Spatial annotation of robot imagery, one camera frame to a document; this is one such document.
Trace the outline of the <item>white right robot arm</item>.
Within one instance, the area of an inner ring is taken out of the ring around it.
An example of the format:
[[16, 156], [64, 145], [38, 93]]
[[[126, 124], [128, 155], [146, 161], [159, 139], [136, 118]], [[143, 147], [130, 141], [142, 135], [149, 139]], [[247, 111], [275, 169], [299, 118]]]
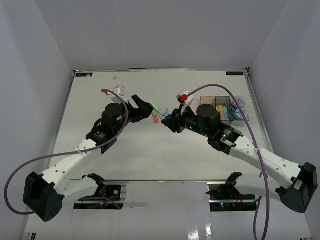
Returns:
[[239, 130], [223, 123], [221, 114], [210, 104], [200, 105], [196, 112], [188, 106], [175, 109], [162, 124], [174, 133], [190, 130], [207, 138], [215, 150], [266, 170], [269, 194], [287, 208], [305, 213], [318, 188], [316, 167], [306, 162], [300, 165], [274, 153], [256, 148]]

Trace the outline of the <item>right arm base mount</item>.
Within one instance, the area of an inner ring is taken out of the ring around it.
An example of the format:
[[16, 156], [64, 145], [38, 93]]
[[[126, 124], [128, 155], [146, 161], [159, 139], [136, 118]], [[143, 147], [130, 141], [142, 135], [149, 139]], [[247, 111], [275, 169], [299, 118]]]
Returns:
[[257, 197], [252, 194], [241, 194], [233, 186], [226, 184], [208, 184], [206, 192], [209, 198], [210, 211], [218, 212], [254, 212], [257, 209]]

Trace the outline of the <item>orange highlighter pen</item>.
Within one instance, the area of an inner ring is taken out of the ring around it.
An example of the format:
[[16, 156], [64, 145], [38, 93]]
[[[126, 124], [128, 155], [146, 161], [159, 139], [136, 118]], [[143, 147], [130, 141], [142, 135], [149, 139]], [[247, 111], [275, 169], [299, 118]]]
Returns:
[[219, 107], [219, 112], [220, 112], [221, 114], [224, 114], [223, 106], [222, 106], [222, 105], [219, 105], [218, 107]]

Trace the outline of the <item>blue highlighter pen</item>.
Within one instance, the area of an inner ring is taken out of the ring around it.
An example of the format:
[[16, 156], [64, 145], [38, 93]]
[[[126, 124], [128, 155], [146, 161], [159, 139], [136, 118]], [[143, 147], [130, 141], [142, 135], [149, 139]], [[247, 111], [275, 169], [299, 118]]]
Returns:
[[228, 108], [226, 106], [223, 106], [223, 113], [224, 113], [224, 120], [225, 121], [229, 121], [229, 112], [228, 112]]

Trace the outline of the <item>blue-lidded cleaning gel jar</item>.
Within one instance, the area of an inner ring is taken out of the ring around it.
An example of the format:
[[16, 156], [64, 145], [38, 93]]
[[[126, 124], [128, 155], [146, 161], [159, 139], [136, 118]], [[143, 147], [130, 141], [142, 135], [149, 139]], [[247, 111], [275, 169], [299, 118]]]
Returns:
[[237, 97], [235, 100], [231, 103], [231, 108], [236, 111], [237, 109], [244, 109], [246, 105], [245, 100], [242, 97]]

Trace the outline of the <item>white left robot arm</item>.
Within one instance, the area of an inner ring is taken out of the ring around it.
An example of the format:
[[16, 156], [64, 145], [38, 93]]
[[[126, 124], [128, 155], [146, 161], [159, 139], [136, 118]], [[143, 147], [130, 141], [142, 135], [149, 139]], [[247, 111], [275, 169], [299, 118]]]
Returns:
[[152, 106], [137, 95], [132, 99], [136, 107], [116, 94], [74, 152], [42, 173], [32, 172], [26, 177], [22, 200], [42, 221], [55, 218], [67, 201], [86, 197], [99, 200], [105, 196], [102, 177], [94, 173], [76, 181], [73, 177], [110, 149], [127, 124], [150, 117]]

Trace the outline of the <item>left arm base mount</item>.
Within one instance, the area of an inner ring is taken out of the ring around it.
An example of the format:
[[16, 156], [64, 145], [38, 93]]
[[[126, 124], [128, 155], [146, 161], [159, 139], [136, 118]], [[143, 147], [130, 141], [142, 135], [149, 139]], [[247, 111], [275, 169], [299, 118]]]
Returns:
[[111, 184], [100, 187], [93, 196], [76, 201], [75, 210], [121, 210], [126, 198], [126, 187]]

